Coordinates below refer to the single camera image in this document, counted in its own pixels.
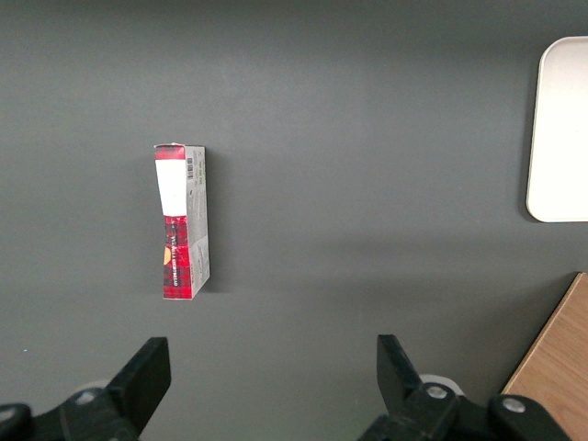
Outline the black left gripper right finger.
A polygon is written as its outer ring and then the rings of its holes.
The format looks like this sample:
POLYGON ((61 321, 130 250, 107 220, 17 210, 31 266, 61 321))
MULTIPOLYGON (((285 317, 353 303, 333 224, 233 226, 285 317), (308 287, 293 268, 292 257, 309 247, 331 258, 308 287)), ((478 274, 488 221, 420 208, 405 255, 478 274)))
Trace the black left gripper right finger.
POLYGON ((361 440, 490 440, 484 408, 439 381, 417 374, 396 336, 377 341, 377 381, 387 412, 361 440))

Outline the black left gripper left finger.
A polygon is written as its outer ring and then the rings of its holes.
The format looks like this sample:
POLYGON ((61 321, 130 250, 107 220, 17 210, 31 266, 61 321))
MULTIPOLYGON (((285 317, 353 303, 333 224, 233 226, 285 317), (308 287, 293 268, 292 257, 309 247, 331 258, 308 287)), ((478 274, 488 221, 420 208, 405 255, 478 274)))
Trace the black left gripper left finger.
POLYGON ((152 337, 103 388, 66 400, 59 421, 66 440, 138 440, 171 384, 168 339, 152 337))

